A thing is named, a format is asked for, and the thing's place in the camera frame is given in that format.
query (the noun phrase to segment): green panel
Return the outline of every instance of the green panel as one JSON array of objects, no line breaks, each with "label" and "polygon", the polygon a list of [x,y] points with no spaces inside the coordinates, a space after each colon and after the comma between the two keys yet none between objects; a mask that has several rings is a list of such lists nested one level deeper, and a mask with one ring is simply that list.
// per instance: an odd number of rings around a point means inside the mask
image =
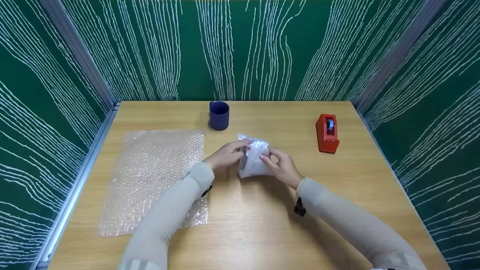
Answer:
[{"label": "green panel", "polygon": [[449,0],[362,110],[452,269],[480,266],[480,2]]},{"label": "green panel", "polygon": [[37,0],[0,1],[0,268],[28,269],[107,108]]},{"label": "green panel", "polygon": [[119,100],[354,100],[422,0],[63,0]]}]

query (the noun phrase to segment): small plastic bag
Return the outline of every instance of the small plastic bag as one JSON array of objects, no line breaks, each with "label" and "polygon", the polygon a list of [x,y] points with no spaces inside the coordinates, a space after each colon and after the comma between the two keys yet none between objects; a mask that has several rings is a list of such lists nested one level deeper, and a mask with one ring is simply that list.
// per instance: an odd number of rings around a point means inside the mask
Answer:
[{"label": "small plastic bag", "polygon": [[239,140],[252,141],[250,144],[252,148],[244,148],[242,150],[244,155],[243,158],[240,159],[239,177],[245,178],[255,175],[273,175],[270,169],[260,159],[260,155],[262,154],[267,157],[269,156],[269,143],[258,138],[249,137],[245,134],[237,134],[237,136]]}]

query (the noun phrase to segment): beige sleeve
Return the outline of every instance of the beige sleeve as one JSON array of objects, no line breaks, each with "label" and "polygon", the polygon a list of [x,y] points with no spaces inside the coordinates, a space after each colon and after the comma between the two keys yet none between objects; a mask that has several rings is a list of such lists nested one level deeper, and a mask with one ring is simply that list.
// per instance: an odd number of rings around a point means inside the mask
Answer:
[{"label": "beige sleeve", "polygon": [[199,162],[168,188],[133,232],[118,269],[166,270],[170,238],[214,177],[210,167]]},{"label": "beige sleeve", "polygon": [[360,251],[374,268],[426,269],[413,248],[390,226],[310,178],[297,188],[307,213],[314,214]]}]

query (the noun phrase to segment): wood grain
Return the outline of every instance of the wood grain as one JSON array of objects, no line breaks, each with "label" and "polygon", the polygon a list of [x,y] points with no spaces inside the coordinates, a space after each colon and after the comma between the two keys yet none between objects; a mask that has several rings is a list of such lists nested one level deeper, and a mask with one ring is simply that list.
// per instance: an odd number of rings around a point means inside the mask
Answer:
[{"label": "wood grain", "polygon": [[[230,126],[211,130],[206,101],[126,101],[120,106],[49,270],[116,269],[130,235],[96,237],[98,218],[125,132],[203,129],[205,155],[245,133],[289,152],[298,169],[366,208],[402,235],[429,269],[448,269],[350,102],[230,104]],[[340,146],[320,153],[314,123],[335,114]],[[350,244],[316,218],[293,214],[294,193],[279,181],[239,180],[216,172],[208,224],[181,229],[169,248],[170,269],[342,269],[370,267]]]}]

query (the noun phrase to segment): tape roll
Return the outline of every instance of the tape roll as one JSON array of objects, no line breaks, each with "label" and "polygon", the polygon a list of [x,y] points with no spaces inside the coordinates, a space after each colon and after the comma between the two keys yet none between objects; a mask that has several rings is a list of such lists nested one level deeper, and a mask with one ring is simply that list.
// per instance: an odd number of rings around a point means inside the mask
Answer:
[{"label": "tape roll", "polygon": [[332,131],[335,126],[335,122],[333,122],[333,119],[328,119],[327,120],[327,130]]}]

